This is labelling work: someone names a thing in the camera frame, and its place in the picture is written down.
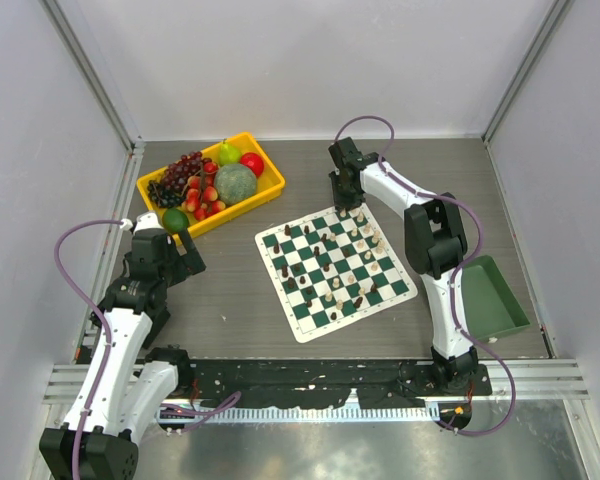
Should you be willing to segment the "green white chess board mat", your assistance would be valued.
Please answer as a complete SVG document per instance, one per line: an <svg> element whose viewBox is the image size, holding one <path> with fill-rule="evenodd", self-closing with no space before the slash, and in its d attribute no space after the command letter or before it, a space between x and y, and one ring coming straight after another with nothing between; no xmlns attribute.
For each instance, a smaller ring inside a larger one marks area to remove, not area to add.
<svg viewBox="0 0 600 480"><path fill-rule="evenodd" d="M289 225L291 236L284 235ZM307 343L415 298L415 282L367 205L330 207L254 237L295 340ZM288 278L281 266L288 266ZM289 291L293 278L296 289Z"/></svg>

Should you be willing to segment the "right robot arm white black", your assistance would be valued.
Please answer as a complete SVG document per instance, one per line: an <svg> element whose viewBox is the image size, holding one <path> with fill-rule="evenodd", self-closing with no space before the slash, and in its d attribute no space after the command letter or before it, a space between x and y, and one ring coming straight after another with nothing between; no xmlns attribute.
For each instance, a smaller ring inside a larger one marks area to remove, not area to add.
<svg viewBox="0 0 600 480"><path fill-rule="evenodd" d="M400 175L379 154L364 155L347 137L329 147L335 206L351 210L376 197L403 221L405 256L424 283L433 322L431 376L434 386L454 394L477 372L462 297L462 264L468 250L459 204Z"/></svg>

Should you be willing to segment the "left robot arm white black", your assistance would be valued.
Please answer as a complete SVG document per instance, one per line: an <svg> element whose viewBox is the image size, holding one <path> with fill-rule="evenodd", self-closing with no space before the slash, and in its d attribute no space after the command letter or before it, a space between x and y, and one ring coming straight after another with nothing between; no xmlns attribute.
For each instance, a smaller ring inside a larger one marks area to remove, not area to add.
<svg viewBox="0 0 600 480"><path fill-rule="evenodd" d="M101 324L87 375L58 428L46 428L39 450L55 479L130 479L140 441L168 397L186 396L194 383L188 353L156 347L135 376L141 349L155 338L170 314L166 293L205 269L195 245L180 254L160 225L137 224L126 271L91 307Z"/></svg>

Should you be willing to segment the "green avocado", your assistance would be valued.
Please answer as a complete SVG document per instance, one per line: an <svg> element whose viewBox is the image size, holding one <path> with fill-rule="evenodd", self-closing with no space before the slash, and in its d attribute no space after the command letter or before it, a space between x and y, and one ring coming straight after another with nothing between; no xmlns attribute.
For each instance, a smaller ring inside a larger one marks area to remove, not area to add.
<svg viewBox="0 0 600 480"><path fill-rule="evenodd" d="M170 208L162 215L162 225L171 234L178 234L190 226L187 215L178 208Z"/></svg>

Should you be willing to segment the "black grape bunch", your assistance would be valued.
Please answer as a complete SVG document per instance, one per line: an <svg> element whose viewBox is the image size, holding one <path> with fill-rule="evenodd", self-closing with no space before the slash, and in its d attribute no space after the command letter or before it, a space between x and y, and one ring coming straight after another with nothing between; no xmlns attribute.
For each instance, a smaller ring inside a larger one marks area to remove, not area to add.
<svg viewBox="0 0 600 480"><path fill-rule="evenodd" d="M180 192L171 190L155 180L149 182L147 193L151 202L158 208L176 208L184 201Z"/></svg>

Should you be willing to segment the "dark purple grape bunch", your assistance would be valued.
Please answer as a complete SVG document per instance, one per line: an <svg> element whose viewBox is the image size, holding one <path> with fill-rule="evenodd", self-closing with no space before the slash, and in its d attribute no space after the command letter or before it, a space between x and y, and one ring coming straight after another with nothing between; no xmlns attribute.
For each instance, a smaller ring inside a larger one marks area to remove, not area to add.
<svg viewBox="0 0 600 480"><path fill-rule="evenodd" d="M202 158L200 151L182 155L177 162L166 168L160 179L160 184L166 191L182 195L188 188L189 178L200 173Z"/></svg>

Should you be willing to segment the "yellow plastic fruit tray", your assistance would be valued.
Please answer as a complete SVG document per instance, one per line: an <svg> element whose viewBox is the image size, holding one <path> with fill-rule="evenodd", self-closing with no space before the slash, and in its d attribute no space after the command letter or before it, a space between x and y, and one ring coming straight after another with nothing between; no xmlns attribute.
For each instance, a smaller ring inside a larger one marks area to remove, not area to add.
<svg viewBox="0 0 600 480"><path fill-rule="evenodd" d="M200 235L207 233L208 231L227 223L240 215L243 215L271 200L280 196L283 188L286 185L284 176L280 173L276 165L271 161L267 153L263 150L259 142L254 138L250 132L242 132L232 137L228 137L227 141L239 148L242 153L254 152L261 156L264 163L264 171L257 180L257 191L256 194L246 199L245 201L237 204L236 206L227 207L227 209L220 213L214 214L210 218L198 222L192 212L185 210L191 225L189 226L188 232L192 238L196 238ZM209 157L214 161L217 160L221 142L217 142L201 150L204 157ZM167 166L163 166L153 172L147 173L138 178L136 182L137 189L146 205L147 210L154 210L157 212L161 219L164 208L158 207L153 202L149 194L147 193L148 184L152 180L159 180L165 171Z"/></svg>

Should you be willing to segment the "green netted melon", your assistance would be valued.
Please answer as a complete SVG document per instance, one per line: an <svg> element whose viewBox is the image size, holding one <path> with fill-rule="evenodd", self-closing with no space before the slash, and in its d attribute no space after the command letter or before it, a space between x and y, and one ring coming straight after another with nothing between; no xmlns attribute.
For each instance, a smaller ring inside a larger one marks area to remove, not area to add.
<svg viewBox="0 0 600 480"><path fill-rule="evenodd" d="M214 185L219 199L232 206L256 194L257 177L240 163L229 164L218 171Z"/></svg>

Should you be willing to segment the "red apple in tray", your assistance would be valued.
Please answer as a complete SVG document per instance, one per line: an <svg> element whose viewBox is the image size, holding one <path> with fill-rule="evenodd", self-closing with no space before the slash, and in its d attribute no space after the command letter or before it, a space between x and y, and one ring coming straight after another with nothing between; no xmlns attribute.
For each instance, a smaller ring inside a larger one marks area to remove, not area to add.
<svg viewBox="0 0 600 480"><path fill-rule="evenodd" d="M247 152L243 154L239 160L239 163L249 168L257 178L259 178L265 170L264 160L255 152Z"/></svg>

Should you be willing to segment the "green pear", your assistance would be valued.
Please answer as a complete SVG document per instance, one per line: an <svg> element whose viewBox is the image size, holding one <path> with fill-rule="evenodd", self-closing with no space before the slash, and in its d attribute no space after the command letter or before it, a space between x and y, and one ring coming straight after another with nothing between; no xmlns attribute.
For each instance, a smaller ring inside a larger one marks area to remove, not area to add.
<svg viewBox="0 0 600 480"><path fill-rule="evenodd" d="M224 167L226 165L232 165L240 162L242 157L241 150L229 142L227 139L224 139L220 143L219 153L218 153L218 163L220 166Z"/></svg>

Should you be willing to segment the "green plastic tray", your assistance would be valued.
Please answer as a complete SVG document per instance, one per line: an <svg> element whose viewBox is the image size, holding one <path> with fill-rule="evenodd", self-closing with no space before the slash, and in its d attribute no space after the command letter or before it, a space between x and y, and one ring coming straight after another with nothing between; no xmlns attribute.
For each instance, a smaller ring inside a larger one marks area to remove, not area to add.
<svg viewBox="0 0 600 480"><path fill-rule="evenodd" d="M481 343L522 332L531 322L502 275L495 260L481 255L467 262L459 278L464 329Z"/></svg>

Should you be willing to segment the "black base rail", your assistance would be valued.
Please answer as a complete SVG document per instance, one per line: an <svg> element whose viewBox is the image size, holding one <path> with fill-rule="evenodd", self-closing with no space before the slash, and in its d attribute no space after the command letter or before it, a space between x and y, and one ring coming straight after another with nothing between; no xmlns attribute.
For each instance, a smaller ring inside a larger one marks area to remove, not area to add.
<svg viewBox="0 0 600 480"><path fill-rule="evenodd" d="M170 397L216 407L234 392L240 408L341 408L352 393L363 409L422 406L426 397L489 396L487 368L442 382L417 360L193 360Z"/></svg>

